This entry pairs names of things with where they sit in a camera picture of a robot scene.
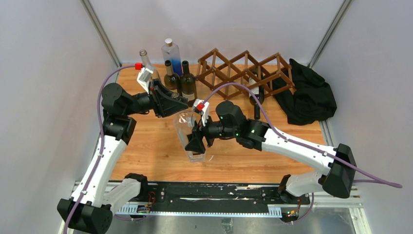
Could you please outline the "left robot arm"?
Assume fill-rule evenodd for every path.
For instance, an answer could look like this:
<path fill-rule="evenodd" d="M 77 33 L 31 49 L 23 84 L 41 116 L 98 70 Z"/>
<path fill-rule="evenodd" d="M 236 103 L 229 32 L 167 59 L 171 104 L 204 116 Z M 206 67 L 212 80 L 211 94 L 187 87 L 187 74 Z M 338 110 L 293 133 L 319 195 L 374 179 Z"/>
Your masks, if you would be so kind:
<path fill-rule="evenodd" d="M 94 156 L 70 198 L 61 199 L 57 205 L 65 233 L 73 229 L 104 234 L 127 202 L 148 198 L 146 176 L 134 173 L 106 192 L 114 167 L 134 133 L 136 121 L 132 115 L 153 111 L 157 117 L 169 117 L 187 107 L 187 98 L 167 89 L 159 79 L 149 81 L 146 91 L 136 95 L 127 93 L 118 83 L 104 86 L 98 99 L 100 138 Z"/>

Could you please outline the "black cloth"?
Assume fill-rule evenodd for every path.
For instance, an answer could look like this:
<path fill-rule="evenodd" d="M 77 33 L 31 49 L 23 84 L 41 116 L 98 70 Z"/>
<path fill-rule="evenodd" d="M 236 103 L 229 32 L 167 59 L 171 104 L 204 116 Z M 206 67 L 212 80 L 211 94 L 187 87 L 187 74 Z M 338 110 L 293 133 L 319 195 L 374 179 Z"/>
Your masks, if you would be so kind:
<path fill-rule="evenodd" d="M 329 83 L 313 69 L 292 58 L 289 64 L 296 90 L 287 89 L 273 96 L 285 112 L 287 122 L 307 125 L 333 117 L 337 103 Z"/>

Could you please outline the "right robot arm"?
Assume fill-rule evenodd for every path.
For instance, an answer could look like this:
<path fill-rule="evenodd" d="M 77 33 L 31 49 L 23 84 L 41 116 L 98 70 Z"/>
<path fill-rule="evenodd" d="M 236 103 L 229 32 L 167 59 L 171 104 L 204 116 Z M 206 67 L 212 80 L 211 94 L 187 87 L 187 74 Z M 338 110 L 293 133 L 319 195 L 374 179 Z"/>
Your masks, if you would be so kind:
<path fill-rule="evenodd" d="M 215 139 L 235 139 L 245 148 L 284 155 L 314 169 L 310 173 L 287 174 L 282 178 L 278 197 L 283 203 L 315 192 L 349 198 L 355 177 L 352 167 L 356 165 L 349 146 L 340 144 L 334 148 L 273 130 L 266 122 L 247 119 L 241 108 L 231 101 L 223 101 L 216 107 L 217 121 L 206 115 L 207 108 L 204 106 L 200 112 L 199 121 L 190 121 L 190 132 L 180 136 L 187 152 L 202 155 Z"/>

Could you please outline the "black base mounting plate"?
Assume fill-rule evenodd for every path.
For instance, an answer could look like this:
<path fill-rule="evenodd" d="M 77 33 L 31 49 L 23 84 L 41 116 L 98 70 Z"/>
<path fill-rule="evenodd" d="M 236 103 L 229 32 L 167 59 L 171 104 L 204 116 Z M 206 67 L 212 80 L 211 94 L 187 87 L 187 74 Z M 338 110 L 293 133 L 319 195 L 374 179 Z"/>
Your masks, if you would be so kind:
<path fill-rule="evenodd" d="M 150 182 L 146 196 L 120 208 L 122 215 L 279 217 L 281 207 L 310 204 L 308 195 L 282 197 L 278 184 Z"/>

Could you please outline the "olive green wine bottle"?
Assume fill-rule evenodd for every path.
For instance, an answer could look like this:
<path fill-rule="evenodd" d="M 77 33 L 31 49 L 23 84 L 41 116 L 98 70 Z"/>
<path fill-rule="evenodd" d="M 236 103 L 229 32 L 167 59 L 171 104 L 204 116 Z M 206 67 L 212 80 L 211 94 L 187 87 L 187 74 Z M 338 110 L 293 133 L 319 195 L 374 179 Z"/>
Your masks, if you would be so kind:
<path fill-rule="evenodd" d="M 164 76 L 165 86 L 168 89 L 181 95 L 182 89 L 180 85 L 180 77 L 173 71 L 172 63 L 170 60 L 165 61 L 165 67 L 166 67 L 166 74 Z"/>

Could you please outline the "blue square glass bottle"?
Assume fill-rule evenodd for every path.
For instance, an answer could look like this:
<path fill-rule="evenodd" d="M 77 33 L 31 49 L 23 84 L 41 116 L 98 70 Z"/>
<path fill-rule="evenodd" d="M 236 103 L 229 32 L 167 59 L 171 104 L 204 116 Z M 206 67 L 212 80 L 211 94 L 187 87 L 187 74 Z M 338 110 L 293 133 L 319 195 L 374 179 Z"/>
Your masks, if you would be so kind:
<path fill-rule="evenodd" d="M 171 38 L 165 39 L 165 44 L 161 48 L 164 60 L 169 60 L 172 64 L 174 73 L 178 76 L 183 75 L 180 51 L 177 44 Z"/>

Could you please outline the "dark wine bottle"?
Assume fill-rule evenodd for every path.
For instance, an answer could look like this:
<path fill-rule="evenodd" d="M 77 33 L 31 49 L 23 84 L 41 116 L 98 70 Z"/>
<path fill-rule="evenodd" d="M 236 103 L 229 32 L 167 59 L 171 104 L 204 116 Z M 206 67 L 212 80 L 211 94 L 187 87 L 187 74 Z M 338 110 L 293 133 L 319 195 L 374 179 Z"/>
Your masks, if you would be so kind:
<path fill-rule="evenodd" d="M 180 78 L 182 96 L 188 100 L 188 106 L 192 107 L 197 99 L 196 78 L 189 70 L 189 62 L 182 61 L 183 74 Z"/>
<path fill-rule="evenodd" d="M 255 84 L 256 81 L 253 78 L 249 78 L 248 84 L 253 85 Z M 262 86 L 257 86 L 255 88 L 250 89 L 253 95 L 256 97 L 256 99 L 259 101 L 260 104 L 263 103 L 264 101 L 264 88 Z M 260 108 L 258 106 L 258 103 L 255 101 L 255 99 L 252 97 L 251 94 L 249 94 L 249 101 L 254 107 L 254 119 L 259 120 L 261 118 L 260 115 Z"/>

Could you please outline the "clear bottle black cap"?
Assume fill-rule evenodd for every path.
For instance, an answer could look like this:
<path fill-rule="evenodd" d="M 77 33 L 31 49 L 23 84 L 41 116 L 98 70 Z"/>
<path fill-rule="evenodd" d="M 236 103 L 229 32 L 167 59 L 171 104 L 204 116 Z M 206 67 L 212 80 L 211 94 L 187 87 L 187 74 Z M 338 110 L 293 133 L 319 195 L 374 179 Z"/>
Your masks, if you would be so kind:
<path fill-rule="evenodd" d="M 185 146 L 189 143 L 188 135 L 192 134 L 192 129 L 195 126 L 195 122 L 198 120 L 198 114 L 190 109 L 176 113 L 173 120 L 178 139 L 190 162 L 201 162 L 205 160 L 205 154 L 185 150 Z"/>

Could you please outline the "brown wooden wine rack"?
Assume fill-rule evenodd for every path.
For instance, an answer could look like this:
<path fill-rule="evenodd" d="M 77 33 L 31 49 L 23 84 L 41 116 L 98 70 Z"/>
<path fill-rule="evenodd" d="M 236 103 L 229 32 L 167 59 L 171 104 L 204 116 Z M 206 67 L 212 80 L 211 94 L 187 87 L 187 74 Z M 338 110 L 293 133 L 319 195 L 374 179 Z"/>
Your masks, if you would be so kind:
<path fill-rule="evenodd" d="M 228 91 L 228 87 L 223 90 L 221 85 L 230 82 L 245 85 L 249 89 L 262 87 L 265 98 L 295 89 L 292 66 L 280 53 L 257 61 L 248 50 L 245 50 L 228 59 L 214 48 L 198 59 L 195 78 L 225 100 L 241 94 L 247 95 L 241 88 L 237 88 L 233 93 Z"/>

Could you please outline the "clear bottle black label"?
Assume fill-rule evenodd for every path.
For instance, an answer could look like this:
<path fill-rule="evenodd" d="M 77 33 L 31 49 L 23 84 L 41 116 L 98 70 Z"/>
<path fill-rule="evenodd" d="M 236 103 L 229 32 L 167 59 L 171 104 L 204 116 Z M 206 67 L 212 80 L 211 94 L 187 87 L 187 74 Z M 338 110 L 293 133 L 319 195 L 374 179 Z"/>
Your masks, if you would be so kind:
<path fill-rule="evenodd" d="M 141 49 L 139 51 L 139 55 L 141 57 L 142 60 L 142 64 L 145 68 L 151 68 L 153 70 L 152 73 L 152 78 L 156 79 L 156 78 L 160 78 L 158 70 L 155 68 L 155 66 L 151 63 L 149 56 L 147 54 L 147 51 L 145 49 Z"/>

